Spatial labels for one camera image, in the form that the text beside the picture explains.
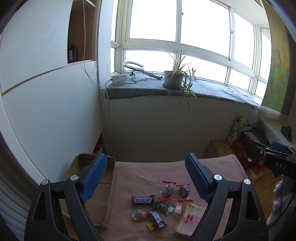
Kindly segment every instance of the red box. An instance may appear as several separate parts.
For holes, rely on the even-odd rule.
[[[248,161],[250,157],[246,152],[244,146],[239,143],[238,141],[234,141],[231,145],[231,149],[233,150],[234,154],[236,155],[237,159],[239,160],[240,164],[244,169],[249,168],[252,166],[256,161],[252,161],[251,163]]]

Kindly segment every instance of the pink cloth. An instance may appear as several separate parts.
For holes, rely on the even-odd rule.
[[[234,155],[203,159],[203,165],[209,167],[213,174],[220,174],[229,181],[241,182],[247,178],[246,174]],[[174,214],[165,216],[160,214],[163,220],[169,225],[166,229],[150,231],[146,226],[149,219],[143,222],[136,222],[131,214],[136,209],[145,212],[151,209],[148,204],[131,205],[131,196],[155,195],[157,199],[164,184],[162,180],[177,182],[178,184],[190,183],[190,198],[194,204],[206,208],[207,203],[202,200],[186,171],[184,161],[166,163],[132,163],[117,162],[117,177],[114,196],[110,210],[110,223],[108,228],[98,228],[99,233],[105,241],[134,241],[142,237],[147,241],[186,241],[189,237],[181,237],[174,234],[173,229],[180,219]],[[179,188],[173,190],[173,204],[180,198]],[[214,239],[221,237],[227,224],[231,209],[232,200],[227,200],[224,214]]]

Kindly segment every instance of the window sill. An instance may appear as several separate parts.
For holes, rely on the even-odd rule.
[[[147,81],[124,85],[110,84],[107,87],[109,99],[125,99],[139,96],[182,96],[181,91],[168,90],[164,88],[163,80],[150,79],[150,77],[141,73],[137,73],[136,78],[137,80],[146,78]],[[197,97],[220,99],[238,104],[245,104],[257,110],[260,108],[260,104],[253,100],[254,95],[243,93],[243,91],[239,91],[234,87],[226,86],[214,81],[202,79],[194,80],[191,90],[195,92]]]

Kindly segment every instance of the spider plant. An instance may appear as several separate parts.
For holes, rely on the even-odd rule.
[[[180,100],[179,104],[182,102],[183,99],[187,100],[187,105],[188,105],[188,109],[189,109],[189,100],[191,99],[193,100],[193,98],[195,99],[195,101],[197,101],[196,95],[194,94],[194,91],[191,90],[192,87],[192,83],[191,83],[191,71],[188,67],[189,70],[189,74],[185,71],[183,71],[183,73],[185,74],[185,79],[183,80],[183,85],[180,88],[183,98]]]
[[[182,71],[183,67],[186,66],[187,64],[190,63],[182,63],[183,60],[185,59],[185,56],[183,56],[182,58],[182,50],[180,49],[179,55],[175,55],[175,57],[173,57],[168,51],[164,50],[165,52],[167,52],[174,60],[174,64],[173,64],[173,70],[171,72],[169,72],[169,75],[171,75],[171,78],[175,75],[175,74],[184,74],[185,72]]]

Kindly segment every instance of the metal screw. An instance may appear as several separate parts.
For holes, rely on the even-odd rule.
[[[78,179],[78,176],[77,175],[72,175],[71,177],[70,177],[70,180],[71,181],[76,181]]]
[[[48,180],[47,180],[47,179],[44,179],[44,180],[41,182],[42,185],[46,185],[47,183],[48,183]]]
[[[251,184],[251,181],[249,179],[245,179],[244,183],[249,185],[249,184]]]
[[[215,178],[216,180],[222,180],[222,177],[221,177],[220,175],[215,175],[214,178]]]

